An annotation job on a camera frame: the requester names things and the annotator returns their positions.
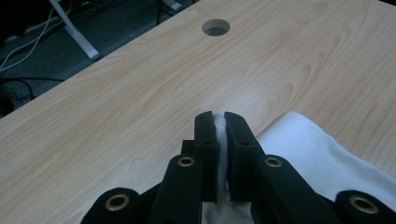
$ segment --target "grommet hole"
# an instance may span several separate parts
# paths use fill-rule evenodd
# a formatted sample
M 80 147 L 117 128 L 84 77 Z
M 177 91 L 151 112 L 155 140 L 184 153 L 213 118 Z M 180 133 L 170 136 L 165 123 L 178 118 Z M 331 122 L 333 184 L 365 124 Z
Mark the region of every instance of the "grommet hole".
M 177 161 L 177 164 L 179 166 L 192 166 L 192 165 L 194 165 L 194 163 L 195 163 L 195 160 L 191 157 L 183 157 Z
M 202 25 L 202 31 L 204 31 L 206 35 L 211 36 L 225 35 L 230 31 L 230 28 L 230 23 L 222 19 L 206 21 Z
M 358 195 L 350 196 L 349 203 L 363 213 L 367 213 L 367 214 L 378 213 L 378 207 L 374 203 L 370 202 L 369 200 L 361 196 Z
M 129 204 L 129 197 L 126 194 L 116 194 L 106 201 L 106 209 L 111 212 L 119 211 Z
M 282 166 L 282 161 L 280 161 L 279 159 L 274 158 L 274 157 L 265 158 L 264 161 L 267 165 L 272 166 L 272 167 L 281 167 Z

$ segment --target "light wood grain surface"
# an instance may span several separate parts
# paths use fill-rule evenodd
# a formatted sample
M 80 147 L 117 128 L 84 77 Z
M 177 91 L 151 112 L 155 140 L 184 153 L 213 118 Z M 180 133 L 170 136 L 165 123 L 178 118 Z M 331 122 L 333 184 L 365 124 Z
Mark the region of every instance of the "light wood grain surface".
M 216 18 L 230 32 L 205 35 Z M 372 0 L 202 0 L 0 120 L 0 223 L 79 223 L 106 190 L 147 190 L 208 110 L 255 134 L 297 111 L 396 176 L 395 36 Z

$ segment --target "cable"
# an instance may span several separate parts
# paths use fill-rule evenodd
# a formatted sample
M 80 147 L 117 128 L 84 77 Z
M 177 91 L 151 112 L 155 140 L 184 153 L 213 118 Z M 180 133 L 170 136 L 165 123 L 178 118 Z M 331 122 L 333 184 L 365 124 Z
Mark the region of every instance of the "cable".
M 89 3 L 87 5 L 84 5 L 85 11 L 81 14 L 76 14 L 70 18 L 70 20 L 77 25 L 83 24 L 85 22 L 93 20 L 97 15 L 102 13 L 103 11 L 113 8 L 113 7 L 118 7 L 121 4 L 123 4 L 126 0 L 121 0 L 117 2 L 116 0 L 112 0 L 110 3 L 105 4 L 104 2 L 102 3 Z
M 29 43 L 26 44 L 26 45 L 23 45 L 23 46 L 21 46 L 21 47 L 19 47 L 19 48 L 17 48 L 17 49 L 12 50 L 12 51 L 8 54 L 8 56 L 6 57 L 6 59 L 3 61 L 3 64 L 2 64 L 1 67 L 0 67 L 0 72 L 4 72 L 4 71 L 8 70 L 9 68 L 18 65 L 19 63 L 25 61 L 25 60 L 32 54 L 32 52 L 35 50 L 35 46 L 37 45 L 38 41 L 40 40 L 40 37 L 44 34 L 44 32 L 45 32 L 46 29 L 47 29 L 47 26 L 50 24 L 50 17 L 52 16 L 52 12 L 53 12 L 53 9 L 50 11 L 49 18 L 48 18 L 48 20 L 47 20 L 46 26 L 44 27 L 44 30 L 41 32 L 40 36 L 39 36 L 37 39 L 34 39 L 33 41 L 29 42 Z M 30 50 L 30 52 L 29 52 L 23 59 L 21 59 L 21 60 L 20 60 L 19 62 L 17 62 L 17 63 L 14 63 L 14 64 L 12 64 L 12 65 L 10 65 L 10 66 L 4 68 L 4 66 L 6 65 L 6 62 L 7 62 L 8 58 L 9 58 L 9 56 L 11 56 L 15 51 L 17 51 L 17 50 L 19 50 L 19 49 L 22 49 L 22 48 L 24 48 L 24 47 L 26 47 L 26 46 L 31 45 L 33 42 L 35 42 L 35 44 L 33 45 L 33 47 L 32 47 L 32 49 Z
M 11 99 L 5 93 L 0 91 L 0 119 L 14 111 L 15 107 Z
M 35 99 L 35 96 L 33 94 L 33 89 L 29 85 L 29 83 L 27 83 L 26 81 L 24 81 L 22 79 L 12 78 L 12 79 L 8 79 L 8 80 L 0 81 L 0 84 L 7 83 L 7 82 L 20 82 L 20 83 L 23 83 L 27 87 L 27 89 L 29 90 L 30 99 L 31 100 Z
M 67 9 L 67 13 L 66 13 L 67 15 L 68 15 L 69 12 L 70 12 L 71 5 L 72 5 L 72 1 L 70 0 L 70 2 L 69 2 L 69 9 Z M 49 32 L 50 30 L 52 30 L 54 27 L 56 27 L 56 26 L 58 26 L 59 24 L 63 23 L 63 21 L 59 21 L 58 23 L 54 24 L 53 26 L 51 26 L 51 27 L 47 30 L 47 27 L 48 27 L 48 25 L 50 24 L 50 18 L 51 18 L 51 16 L 52 16 L 53 10 L 54 10 L 54 9 L 51 10 L 51 12 L 50 12 L 50 14 L 49 14 L 49 18 L 47 19 L 47 23 L 46 23 L 46 25 L 45 25 L 45 27 L 44 27 L 44 30 L 41 32 L 41 34 L 40 34 L 37 38 L 35 38 L 34 40 L 30 41 L 29 43 L 27 43 L 27 44 L 25 44 L 25 45 L 22 45 L 22 46 L 20 46 L 20 47 L 18 47 L 18 48 L 16 48 L 16 49 L 12 50 L 12 51 L 8 54 L 8 56 L 4 59 L 2 65 L 0 66 L 0 72 L 4 72 L 4 71 L 8 70 L 9 68 L 14 67 L 14 66 L 18 65 L 19 63 L 22 63 L 23 61 L 25 61 L 25 60 L 33 53 L 33 51 L 35 50 L 35 46 L 38 44 L 40 38 L 41 38 L 43 35 L 45 35 L 47 32 Z M 14 64 L 12 64 L 12 65 L 6 67 L 6 68 L 3 68 L 3 67 L 6 65 L 6 62 L 7 62 L 8 58 L 9 58 L 12 54 L 14 54 L 15 52 L 17 52 L 17 51 L 20 50 L 20 49 L 26 48 L 27 46 L 29 46 L 29 45 L 31 45 L 31 44 L 33 44 L 33 43 L 35 43 L 35 44 L 33 45 L 32 49 L 30 50 L 30 52 L 29 52 L 23 59 L 21 59 L 21 60 L 18 61 L 17 63 L 14 63 Z
M 12 92 L 12 91 L 0 90 L 0 93 L 3 93 L 4 95 L 8 96 L 9 98 L 12 98 L 12 99 L 17 100 L 17 101 L 19 101 L 21 98 L 23 98 L 23 97 L 18 97 L 18 95 L 15 94 L 15 92 Z
M 52 77 L 0 77 L 0 80 L 14 80 L 14 79 L 21 79 L 21 80 L 47 80 L 47 81 L 59 81 L 63 82 L 63 79 L 59 78 L 52 78 Z

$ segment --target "floor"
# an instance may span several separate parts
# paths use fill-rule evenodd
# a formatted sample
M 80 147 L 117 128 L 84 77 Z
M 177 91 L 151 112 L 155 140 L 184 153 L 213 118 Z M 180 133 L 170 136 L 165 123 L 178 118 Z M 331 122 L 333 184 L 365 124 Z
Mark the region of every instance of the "floor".
M 186 7 L 191 5 L 191 1 L 177 1 Z M 91 4 L 79 13 L 71 11 L 69 17 L 104 57 L 154 28 L 157 11 L 156 0 L 103 0 L 100 5 Z M 167 18 L 169 16 L 163 14 L 162 21 Z M 59 21 L 51 20 L 48 28 Z M 8 41 L 0 48 L 0 65 L 12 50 L 40 36 L 45 24 L 44 22 L 24 36 Z M 0 72 L 0 91 L 12 101 L 15 109 L 94 63 L 63 27 L 62 24 L 58 25 L 48 35 L 43 35 L 26 60 Z M 32 47 L 33 45 L 13 54 L 3 68 L 26 57 Z

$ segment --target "cable hole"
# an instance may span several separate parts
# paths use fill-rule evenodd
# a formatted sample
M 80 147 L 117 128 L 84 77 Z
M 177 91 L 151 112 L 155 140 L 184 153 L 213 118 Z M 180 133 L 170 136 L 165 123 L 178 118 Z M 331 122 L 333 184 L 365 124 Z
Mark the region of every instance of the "cable hole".
M 202 26 L 202 31 L 211 36 L 225 35 L 230 31 L 230 23 L 222 19 L 206 21 Z

